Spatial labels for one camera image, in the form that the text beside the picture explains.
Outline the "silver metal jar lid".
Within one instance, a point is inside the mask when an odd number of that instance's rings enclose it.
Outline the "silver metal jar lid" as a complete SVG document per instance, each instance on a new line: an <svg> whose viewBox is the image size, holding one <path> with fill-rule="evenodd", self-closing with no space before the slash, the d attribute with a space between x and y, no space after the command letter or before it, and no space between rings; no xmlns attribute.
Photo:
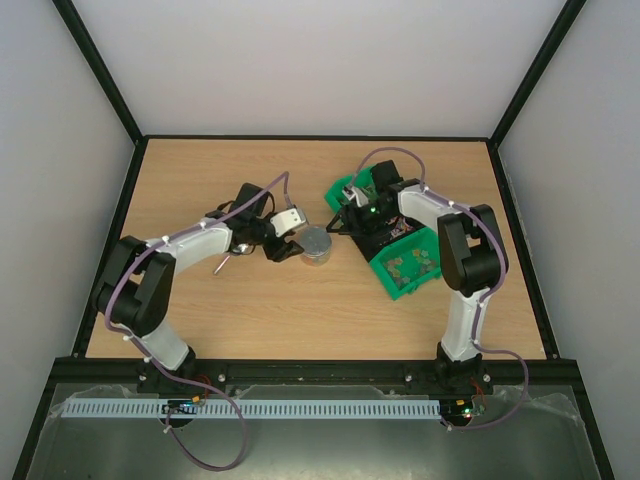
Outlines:
<svg viewBox="0 0 640 480"><path fill-rule="evenodd" d="M298 243L308 257L323 257L330 253L332 240L324 227L308 226L298 239Z"/></svg>

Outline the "silver metal scoop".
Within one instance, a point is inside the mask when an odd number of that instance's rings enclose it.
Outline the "silver metal scoop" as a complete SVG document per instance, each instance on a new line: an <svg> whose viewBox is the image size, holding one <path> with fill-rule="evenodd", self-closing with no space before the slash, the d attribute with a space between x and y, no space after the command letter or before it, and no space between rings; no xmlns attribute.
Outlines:
<svg viewBox="0 0 640 480"><path fill-rule="evenodd" d="M213 275L218 275L224 266L235 257L250 255L255 250L254 246L251 246L246 243L239 244L235 247L232 247L229 252L227 252L218 266L213 270Z"/></svg>

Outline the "black candy bin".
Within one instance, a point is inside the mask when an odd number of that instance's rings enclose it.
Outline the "black candy bin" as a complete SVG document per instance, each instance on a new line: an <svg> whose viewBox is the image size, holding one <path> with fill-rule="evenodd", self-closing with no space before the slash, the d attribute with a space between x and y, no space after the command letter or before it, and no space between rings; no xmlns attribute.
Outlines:
<svg viewBox="0 0 640 480"><path fill-rule="evenodd" d="M352 240L367 262L373 260L385 247L419 231L424 224L399 215L387 220L373 233L356 235Z"/></svg>

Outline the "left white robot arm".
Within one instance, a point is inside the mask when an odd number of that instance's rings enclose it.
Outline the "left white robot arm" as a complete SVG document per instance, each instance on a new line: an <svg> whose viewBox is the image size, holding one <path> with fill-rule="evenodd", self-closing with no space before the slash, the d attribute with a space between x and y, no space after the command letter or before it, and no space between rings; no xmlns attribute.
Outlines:
<svg viewBox="0 0 640 480"><path fill-rule="evenodd" d="M286 208L266 211L273 194L245 183L236 198L208 212L194 226L161 238L121 238L92 292L105 325L141 348L168 373L190 376L195 352L172 328L168 307L174 278L210 257L249 255L261 247L279 263L303 248L290 237L307 219L290 200Z"/></svg>

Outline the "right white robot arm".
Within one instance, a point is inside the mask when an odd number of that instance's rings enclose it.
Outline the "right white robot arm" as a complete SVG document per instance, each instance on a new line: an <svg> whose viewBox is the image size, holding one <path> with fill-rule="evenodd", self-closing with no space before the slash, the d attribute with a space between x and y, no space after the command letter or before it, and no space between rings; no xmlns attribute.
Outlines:
<svg viewBox="0 0 640 480"><path fill-rule="evenodd" d="M481 381L485 310L509 267L493 209L448 200L391 160L337 180L325 201L327 232L352 239L392 299L445 282L451 301L432 380L449 392Z"/></svg>

